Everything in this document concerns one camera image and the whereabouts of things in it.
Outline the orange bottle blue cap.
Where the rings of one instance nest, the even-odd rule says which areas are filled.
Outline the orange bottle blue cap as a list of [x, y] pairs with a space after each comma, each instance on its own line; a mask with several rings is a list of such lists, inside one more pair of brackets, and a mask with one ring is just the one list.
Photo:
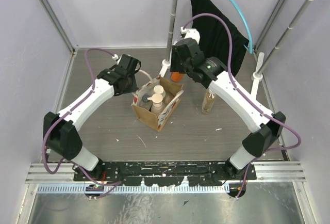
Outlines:
[[171, 76], [170, 76], [170, 79], [171, 81], [175, 82], [175, 83], [178, 83], [180, 82], [184, 77], [184, 74], [183, 73], [179, 73], [179, 72], [172, 72], [171, 73]]

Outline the cream round cap bottle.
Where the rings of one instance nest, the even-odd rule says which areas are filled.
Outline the cream round cap bottle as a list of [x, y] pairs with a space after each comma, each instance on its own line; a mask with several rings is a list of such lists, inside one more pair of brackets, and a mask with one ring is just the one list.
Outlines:
[[164, 88], [161, 85], [156, 85], [153, 88], [153, 92], [162, 95], [163, 97], [166, 95]]

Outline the clear amber liquid bottle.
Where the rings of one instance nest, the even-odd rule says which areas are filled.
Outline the clear amber liquid bottle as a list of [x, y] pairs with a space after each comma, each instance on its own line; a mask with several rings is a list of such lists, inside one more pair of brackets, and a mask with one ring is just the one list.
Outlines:
[[202, 104], [202, 113], [207, 115], [212, 109], [212, 106], [215, 102], [216, 94], [211, 90], [207, 89], [204, 94], [203, 104]]

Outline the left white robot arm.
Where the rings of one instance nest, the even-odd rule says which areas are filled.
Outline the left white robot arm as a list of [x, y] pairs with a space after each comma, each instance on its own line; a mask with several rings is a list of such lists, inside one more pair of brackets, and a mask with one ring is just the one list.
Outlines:
[[92, 77], [92, 85], [59, 113], [49, 112], [43, 121], [42, 152], [51, 149], [70, 161], [92, 181], [103, 177], [103, 161], [84, 147], [79, 130], [85, 121], [107, 100], [135, 92], [135, 75], [141, 61], [123, 54], [110, 68]]

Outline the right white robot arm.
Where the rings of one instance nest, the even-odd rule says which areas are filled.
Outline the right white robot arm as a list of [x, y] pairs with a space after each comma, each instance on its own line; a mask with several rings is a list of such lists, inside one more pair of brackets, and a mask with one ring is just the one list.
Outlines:
[[279, 138], [283, 128], [278, 123], [285, 122], [285, 115], [272, 113], [249, 93], [239, 90], [227, 66], [216, 57], [206, 58], [192, 38], [185, 38], [172, 46], [170, 70], [188, 75], [222, 98], [247, 125], [250, 134], [224, 166], [229, 178], [239, 179], [248, 163], [262, 156]]

